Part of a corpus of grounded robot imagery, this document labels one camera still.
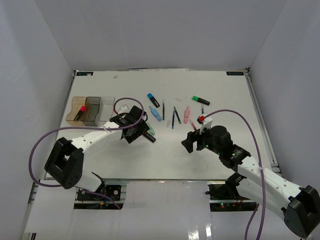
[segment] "red cap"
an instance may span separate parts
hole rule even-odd
[[[205,120],[205,117],[204,116],[200,116],[199,117],[199,121],[202,123],[203,121]]]

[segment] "pink marker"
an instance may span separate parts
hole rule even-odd
[[[183,123],[185,123],[185,124],[187,124],[187,123],[188,123],[189,114],[190,114],[190,110],[189,110],[189,106],[187,106],[187,107],[186,107],[186,110],[184,110],[184,119],[183,119]]]

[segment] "black pen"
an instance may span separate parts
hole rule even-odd
[[[172,129],[174,129],[175,126],[175,110],[173,110],[173,115],[172,115]]]
[[[173,106],[173,109],[174,109],[174,112],[175,112],[176,118],[178,119],[179,124],[181,124],[180,117],[179,117],[179,115],[178,115],[178,112],[177,112],[176,107]]]
[[[162,120],[165,120],[165,100],[162,100]]]

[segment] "blue highlighter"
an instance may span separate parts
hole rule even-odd
[[[157,112],[157,110],[155,108],[153,108],[152,106],[149,106],[150,110],[151,110],[151,113],[153,116],[155,116],[155,118],[161,122],[162,121],[162,118],[160,116],[160,114]]]

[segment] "white table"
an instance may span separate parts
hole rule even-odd
[[[157,121],[150,113],[153,104],[147,98],[152,93],[161,103],[165,101],[165,121]],[[157,180],[225,180],[233,174],[220,162],[218,156],[208,150],[189,154],[181,141],[193,131],[183,123],[184,111],[190,107],[190,118],[197,127],[196,118],[201,114],[201,104],[191,100],[196,95],[211,102],[204,106],[205,113],[219,109],[231,109],[241,113],[250,123],[262,156],[264,167],[271,168],[261,128],[257,119],[252,97],[245,76],[228,76],[225,71],[195,71],[187,69],[95,71],[92,76],[74,78],[61,127],[69,126],[65,121],[71,111],[74,96],[108,96],[136,98],[149,113],[148,122],[156,134],[156,142],[144,137],[128,144],[125,139],[111,143],[85,160],[84,169],[93,171],[103,178],[111,179],[157,179]],[[135,102],[122,101],[116,106],[132,107]],[[173,106],[178,110],[182,124],[175,118],[174,129],[166,127],[172,120]],[[257,158],[252,136],[243,120],[229,112],[213,117],[213,125],[223,125],[230,132],[235,144],[243,147]],[[87,130],[64,130],[58,138],[72,139]]]

